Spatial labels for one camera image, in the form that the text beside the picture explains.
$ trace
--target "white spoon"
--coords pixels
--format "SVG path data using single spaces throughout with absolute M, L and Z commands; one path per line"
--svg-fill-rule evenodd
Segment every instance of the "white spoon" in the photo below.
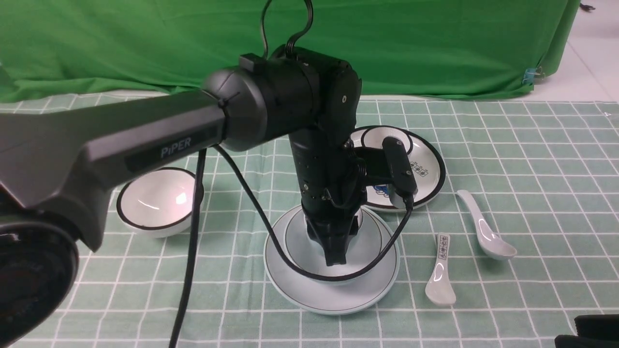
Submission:
M 450 237 L 446 233 L 439 233 L 436 241 L 436 263 L 434 271 L 426 285 L 426 296 L 437 306 L 451 306 L 456 302 L 456 294 L 449 282 L 447 260 L 449 254 Z
M 495 260 L 509 260 L 518 254 L 517 250 L 506 241 L 497 236 L 483 218 L 482 212 L 477 206 L 470 192 L 460 189 L 456 192 L 469 208 L 470 214 L 475 221 L 477 241 L 482 250 Z

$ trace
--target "tiled floor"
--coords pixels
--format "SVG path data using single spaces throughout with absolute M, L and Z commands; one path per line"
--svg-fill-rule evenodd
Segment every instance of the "tiled floor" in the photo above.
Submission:
M 576 14 L 559 70 L 524 100 L 619 102 L 619 1 L 584 3 L 596 10 Z

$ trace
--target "green curtain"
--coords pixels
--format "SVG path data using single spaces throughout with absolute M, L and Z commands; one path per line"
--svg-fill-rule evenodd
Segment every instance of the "green curtain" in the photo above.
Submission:
M 260 0 L 0 0 L 0 102 L 55 94 L 195 89 L 262 52 Z M 556 71 L 577 0 L 314 0 L 298 46 L 346 59 L 364 94 L 511 98 L 527 69 Z M 271 47 L 305 26 L 274 0 Z

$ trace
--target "green checkered tablecloth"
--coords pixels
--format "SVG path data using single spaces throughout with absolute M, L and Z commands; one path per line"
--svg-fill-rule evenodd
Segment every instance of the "green checkered tablecloth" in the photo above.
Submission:
M 63 95 L 0 112 L 44 113 L 122 102 Z M 583 313 L 619 312 L 619 105 L 364 98 L 358 124 L 408 128 L 433 143 L 448 171 L 441 193 L 401 237 L 396 284 L 375 307 L 342 317 L 289 304 L 267 281 L 266 231 L 234 174 L 207 158 L 195 282 L 180 347 L 553 347 Z M 300 202 L 286 138 L 233 154 L 271 221 Z M 174 163 L 193 170 L 195 156 Z M 473 193 L 519 255 L 483 255 L 454 192 Z M 132 234 L 114 211 L 103 247 L 80 246 L 79 278 L 61 308 L 19 341 L 24 348 L 166 347 L 181 294 L 188 234 Z M 395 228 L 401 215 L 381 214 Z M 452 235 L 452 308 L 424 294 L 434 235 Z

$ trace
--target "plate rim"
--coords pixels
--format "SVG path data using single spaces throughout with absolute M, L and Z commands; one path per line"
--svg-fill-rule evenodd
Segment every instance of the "plate rim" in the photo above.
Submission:
M 395 127 L 395 126 L 378 124 L 378 125 L 362 126 L 362 127 L 359 127 L 359 128 L 355 128 L 355 130 L 353 130 L 352 133 L 355 133 L 357 131 L 365 130 L 365 132 L 363 132 L 363 134 L 361 134 L 361 137 L 363 137 L 363 135 L 368 130 L 373 129 L 373 128 L 378 128 L 378 127 L 398 128 L 398 127 Z M 398 128 L 398 129 L 400 129 L 401 131 L 403 131 L 406 134 L 408 134 L 409 137 L 414 137 L 416 139 L 419 139 L 424 145 L 426 145 L 430 149 L 430 151 L 432 151 L 432 154 L 436 157 L 436 159 L 438 161 L 438 167 L 439 167 L 438 183 L 436 184 L 436 187 L 432 190 L 432 192 L 430 192 L 423 199 L 413 203 L 413 209 L 416 209 L 418 207 L 424 206 L 425 204 L 428 204 L 443 189 L 443 186 L 445 185 L 445 180 L 447 179 L 447 169 L 446 169 L 446 166 L 445 166 L 445 160 L 443 159 L 443 156 L 441 156 L 441 154 L 438 152 L 438 150 L 434 147 L 434 145 L 432 145 L 426 139 L 422 138 L 418 134 L 415 134 L 415 133 L 409 131 L 408 129 L 404 129 L 404 128 Z M 370 208 L 376 209 L 377 211 L 379 211 L 378 209 L 380 209 L 381 212 L 404 212 L 405 211 L 405 209 L 399 209 L 399 208 L 396 208 L 394 206 L 385 206 L 385 205 L 382 205 L 382 204 L 376 204 L 376 203 L 372 203 L 372 202 L 366 202 L 364 205 L 368 206 Z
M 301 205 L 299 204 L 299 205 L 297 205 L 297 206 L 293 207 L 292 209 L 290 209 L 289 211 L 287 211 L 286 213 L 284 213 L 282 216 L 280 216 L 280 217 L 279 217 L 279 218 L 275 221 L 274 225 L 275 225 L 275 224 L 277 224 L 278 222 L 280 222 L 280 220 L 282 220 L 282 219 L 283 219 L 283 217 L 284 217 L 284 216 L 285 216 L 288 212 L 291 212 L 291 211 L 293 211 L 293 210 L 297 210 L 297 209 L 299 209 L 300 207 L 301 207 Z M 372 219 L 374 219 L 374 221 L 375 221 L 376 223 L 382 224 L 382 225 L 383 225 L 383 227 L 385 228 L 385 231 L 387 232 L 387 234 L 389 234 L 389 236 L 390 236 L 390 237 L 391 237 L 391 236 L 393 236 L 393 231 L 391 230 L 391 228 L 389 228 L 389 225 L 388 225 L 388 224 L 387 224 L 387 223 L 386 223 L 386 222 L 385 222 L 385 221 L 384 221 L 384 220 L 383 220 L 383 219 L 382 219 L 382 218 L 381 218 L 381 217 L 380 217 L 380 216 L 379 216 L 379 215 L 378 215 L 375 211 L 372 211 L 369 207 L 364 207 L 364 206 L 362 206 L 362 207 L 361 207 L 361 209 L 362 209 L 363 211 L 367 212 L 367 213 L 368 213 L 368 215 L 370 215 L 370 217 L 371 217 Z M 396 240 L 396 242 L 395 242 L 395 243 L 394 243 L 394 245 L 392 246 L 392 248 L 395 248 L 395 249 L 396 249 L 396 255 L 395 255 L 395 258 L 396 258 L 396 265 L 395 265 L 395 267 L 394 267 L 393 274 L 392 274 L 391 279 L 389 280 L 389 283 L 387 284 L 387 286 L 385 286 L 385 288 L 384 288 L 382 291 L 380 291 L 380 293 L 379 293 L 377 296 L 375 296 L 374 298 L 372 298 L 372 300 L 370 300 L 370 301 L 368 301 L 368 302 L 366 302 L 366 303 L 364 303 L 364 304 L 362 304 L 362 305 L 360 305 L 360 306 L 354 307 L 354 308 L 348 308 L 348 309 L 346 309 L 346 310 L 337 310 L 337 311 L 334 311 L 334 310 L 322 310 L 322 309 L 319 309 L 319 308 L 314 308 L 314 307 L 307 306 L 307 305 L 305 305 L 305 304 L 303 304 L 303 303 L 300 303 L 299 301 L 295 300 L 294 298 L 291 298 L 291 296 L 289 296 L 288 294 L 286 294 L 286 293 L 285 293 L 285 292 L 284 292 L 284 291 L 283 291 L 283 290 L 282 290 L 282 289 L 281 289 L 281 288 L 277 285 L 277 283 L 276 283 L 275 281 L 273 281 L 273 277 L 271 276 L 271 272 L 270 272 L 270 270 L 269 270 L 269 265 L 268 265 L 268 263 L 267 263 L 267 246 L 268 246 L 268 244 L 269 244 L 269 240 L 270 240 L 270 239 L 271 239 L 271 236 L 267 234 L 267 237 L 266 237 L 266 238 L 265 238 L 265 240 L 264 240 L 264 248 L 262 249 L 262 252 L 263 252 L 263 254 L 264 254 L 264 256 L 262 257 L 263 262 L 264 262 L 264 270 L 265 270 L 265 273 L 267 274 L 267 277 L 269 278 L 269 282 L 270 282 L 270 283 L 271 283 L 271 285 L 272 285 L 272 286 L 273 286 L 273 287 L 277 290 L 277 292 L 278 292 L 281 296 L 283 296 L 286 300 L 288 300 L 290 303 L 292 303 L 292 304 L 294 304 L 294 305 L 296 305 L 296 306 L 298 306 L 298 307 L 300 307 L 300 308 L 302 308 L 302 309 L 304 309 L 304 310 L 310 311 L 310 312 L 312 312 L 312 313 L 317 313 L 317 314 L 320 314 L 320 315 L 330 315 L 330 316 L 335 316 L 335 315 L 347 315 L 347 314 L 357 313 L 357 312 L 359 312 L 359 311 L 365 310 L 365 309 L 367 309 L 367 308 L 369 308 L 369 307 L 371 307 L 371 306 L 375 305 L 375 304 L 376 304 L 376 303 L 378 303 L 380 300 L 382 300 L 382 299 L 383 299 L 383 297 L 385 297 L 385 295 L 387 295 L 387 294 L 389 293 L 389 291 L 391 291 L 391 289 L 393 288 L 393 285 L 396 283 L 396 280 L 397 280 L 397 277 L 398 277 L 398 274 L 399 274 L 399 271 L 400 271 L 400 267 L 401 267 L 401 261 L 400 261 L 400 259 L 401 259 L 401 257 L 402 257 L 402 252 L 400 251 L 400 243 L 399 243 L 399 240 Z

